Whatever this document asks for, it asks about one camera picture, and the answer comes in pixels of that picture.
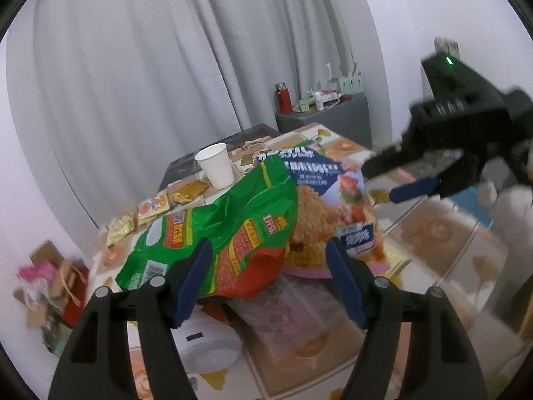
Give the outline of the yellow sachet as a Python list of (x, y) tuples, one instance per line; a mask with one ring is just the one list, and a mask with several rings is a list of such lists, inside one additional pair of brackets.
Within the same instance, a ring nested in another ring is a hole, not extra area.
[(113, 247), (122, 238), (136, 231), (136, 212), (132, 210), (112, 219), (107, 230), (107, 246)]

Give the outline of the red thermos bottle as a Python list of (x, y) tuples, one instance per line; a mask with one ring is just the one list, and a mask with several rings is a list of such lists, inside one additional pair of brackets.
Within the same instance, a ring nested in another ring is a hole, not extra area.
[(290, 93), (284, 82), (277, 83), (274, 87), (274, 95), (280, 114), (289, 114), (293, 110)]

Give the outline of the blue trash basket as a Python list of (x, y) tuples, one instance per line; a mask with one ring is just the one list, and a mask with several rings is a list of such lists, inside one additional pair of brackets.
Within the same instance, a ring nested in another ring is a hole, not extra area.
[(460, 210), (469, 213), (485, 228), (490, 229), (492, 227), (493, 221), (490, 216), (490, 210), (479, 201), (479, 192), (476, 187), (469, 187), (454, 194), (451, 200)]

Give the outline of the white paper cup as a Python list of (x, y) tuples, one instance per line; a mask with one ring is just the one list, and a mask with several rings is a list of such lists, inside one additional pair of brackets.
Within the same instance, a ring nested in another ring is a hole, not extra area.
[(212, 187), (221, 190), (234, 182), (231, 159), (226, 143), (218, 143), (203, 148), (194, 156)]

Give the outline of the grey curtain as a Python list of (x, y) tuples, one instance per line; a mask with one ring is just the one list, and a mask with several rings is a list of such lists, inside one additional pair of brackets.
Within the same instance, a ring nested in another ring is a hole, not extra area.
[(353, 70), (386, 108), (366, 0), (29, 0), (6, 44), (16, 127), (47, 139), (61, 194), (95, 224), (172, 160), (273, 124), (275, 84), (301, 98)]

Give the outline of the red gift bag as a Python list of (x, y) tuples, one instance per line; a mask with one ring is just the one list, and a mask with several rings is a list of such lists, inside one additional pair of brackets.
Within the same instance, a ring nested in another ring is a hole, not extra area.
[(66, 300), (61, 311), (62, 320), (71, 328), (78, 322), (85, 307), (89, 284), (89, 269), (85, 265), (77, 267), (71, 260), (65, 260), (59, 271), (62, 297)]

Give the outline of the orange sachet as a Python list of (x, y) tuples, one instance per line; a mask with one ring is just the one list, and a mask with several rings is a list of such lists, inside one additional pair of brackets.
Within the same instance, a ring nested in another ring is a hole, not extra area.
[(144, 200), (137, 206), (137, 224), (143, 226), (170, 210), (166, 191), (159, 191), (155, 197)]

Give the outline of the orange blue snack bag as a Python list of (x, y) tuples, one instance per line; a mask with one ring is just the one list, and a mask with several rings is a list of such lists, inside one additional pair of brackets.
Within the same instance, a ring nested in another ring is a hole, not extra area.
[(365, 262), (374, 275), (390, 269), (359, 165), (333, 159), (313, 142), (258, 154), (254, 163), (269, 156), (282, 159), (297, 188), (297, 220), (284, 259), (288, 275), (330, 278), (325, 251), (333, 237), (340, 239), (350, 257)]

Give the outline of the green snack bag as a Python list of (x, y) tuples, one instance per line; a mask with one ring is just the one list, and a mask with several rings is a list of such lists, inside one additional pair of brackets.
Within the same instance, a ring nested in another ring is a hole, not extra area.
[(269, 156), (211, 204), (155, 219), (116, 282), (135, 290), (190, 257), (207, 237), (213, 256), (200, 296), (249, 300), (281, 273), (297, 210), (293, 179), (279, 157)]

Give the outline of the gold sachet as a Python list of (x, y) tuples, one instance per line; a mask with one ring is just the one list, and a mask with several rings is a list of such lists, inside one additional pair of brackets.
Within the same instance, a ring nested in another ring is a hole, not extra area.
[(179, 182), (168, 188), (167, 195), (172, 203), (187, 204), (200, 197), (209, 187), (210, 184), (202, 180)]

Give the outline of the patterned tablecloth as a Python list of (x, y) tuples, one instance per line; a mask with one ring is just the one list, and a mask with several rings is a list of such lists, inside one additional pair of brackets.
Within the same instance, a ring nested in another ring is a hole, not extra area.
[[(259, 125), (223, 140), (239, 180), (243, 156), (323, 139), (326, 153), (362, 163), (371, 150), (324, 126), (279, 135)], [(487, 302), (504, 267), (508, 250), (502, 240), (451, 200), (415, 199), (374, 208), (389, 259), (403, 257), (389, 275), (394, 284), (421, 293), (440, 286), (471, 336), (487, 384), (488, 399), (498, 399), (524, 363), (531, 346), (505, 324)], [(243, 341), (240, 358), (228, 369), (189, 374), (198, 399), (340, 399), (364, 340), (363, 331), (343, 316), (331, 333), (309, 348), (274, 364), (263, 343), (237, 316), (232, 319)], [(136, 326), (128, 323), (128, 340), (140, 399), (153, 399), (139, 349)], [(397, 358), (385, 399), (396, 399), (404, 377), (410, 326), (400, 331)]]

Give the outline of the white round container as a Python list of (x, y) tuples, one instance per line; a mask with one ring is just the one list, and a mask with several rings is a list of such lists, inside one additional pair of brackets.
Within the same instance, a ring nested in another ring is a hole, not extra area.
[(228, 369), (242, 354), (242, 341), (237, 331), (199, 307), (171, 333), (187, 373), (208, 374)]

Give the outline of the grey cabinet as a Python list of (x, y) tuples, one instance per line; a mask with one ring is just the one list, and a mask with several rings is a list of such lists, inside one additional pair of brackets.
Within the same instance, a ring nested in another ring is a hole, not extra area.
[(351, 96), (350, 100), (322, 111), (276, 113), (275, 121), (282, 133), (324, 126), (364, 147), (372, 147), (368, 100), (364, 94)]

